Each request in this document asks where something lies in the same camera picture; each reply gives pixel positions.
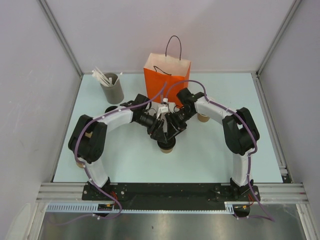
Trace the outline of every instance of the gray wall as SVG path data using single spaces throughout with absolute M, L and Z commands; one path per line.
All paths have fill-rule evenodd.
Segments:
M 36 0 L 0 7 L 0 239 L 59 153 L 80 79 Z
M 294 0 L 48 0 L 84 72 L 142 72 L 182 41 L 192 71 L 255 71 Z M 179 56 L 173 39 L 168 53 Z
M 295 182 L 320 223 L 320 1 L 302 1 L 261 75 Z

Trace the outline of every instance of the orange gift bag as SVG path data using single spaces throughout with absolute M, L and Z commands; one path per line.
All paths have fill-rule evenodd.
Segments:
M 168 45 L 173 37 L 176 37 L 180 43 L 179 58 L 167 55 Z M 173 84 L 182 80 L 189 80 L 191 61 L 181 59 L 181 52 L 181 41 L 176 35 L 173 35 L 170 37 L 168 44 L 166 45 L 165 54 L 150 53 L 149 58 L 143 68 L 148 98 L 153 98 L 163 88 L 165 82 L 167 85 L 164 89 L 164 95 L 166 95 L 166 92 Z M 168 101 L 174 102 L 176 105 L 181 106 L 181 102 L 177 98 L 177 93 L 181 89 L 187 87 L 188 82 L 174 86 L 170 90 Z M 160 103 L 161 97 L 158 96 L 154 101 Z

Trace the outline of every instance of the reflective metal surface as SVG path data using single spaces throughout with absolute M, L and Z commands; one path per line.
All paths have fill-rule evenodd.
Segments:
M 236 220 L 224 214 L 122 214 L 112 220 L 83 213 L 46 213 L 39 240 L 305 240 L 296 205 L 266 205 L 276 223 L 264 219 Z M 262 214 L 254 205 L 251 214 Z

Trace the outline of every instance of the black bag handle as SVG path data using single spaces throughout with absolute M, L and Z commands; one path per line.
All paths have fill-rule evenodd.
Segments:
M 179 37 L 176 36 L 176 35 L 173 35 L 173 36 L 170 37 L 170 39 L 169 39 L 169 41 L 168 41 L 168 44 L 166 45 L 166 48 L 165 48 L 165 56 L 167 56 L 168 46 L 169 46 L 170 40 L 171 40 L 173 37 L 176 37 L 176 38 L 179 40 L 179 43 L 180 43 L 180 57 L 179 57 L 179 60 L 181 61 L 182 46 L 181 46 L 181 41 L 180 41 Z
M 169 73 L 166 73 L 165 71 L 162 71 L 159 67 L 157 67 L 157 66 L 153 66 L 154 67 L 154 70 L 155 70 L 155 72 L 157 73 L 157 69 L 159 69 L 161 72 L 163 72 L 164 74 L 167 74 L 167 75 L 170 75 L 171 76 L 171 74 L 169 74 Z

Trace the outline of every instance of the gray cup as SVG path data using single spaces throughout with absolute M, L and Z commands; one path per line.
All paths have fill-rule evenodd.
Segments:
M 116 80 L 118 79 L 118 76 L 112 72 L 106 73 L 105 76 L 107 79 L 112 78 L 112 84 L 114 84 L 113 86 L 103 86 L 102 84 L 100 84 L 103 89 L 106 100 L 110 104 L 121 103 L 125 96 L 120 84 L 120 78 L 116 82 Z

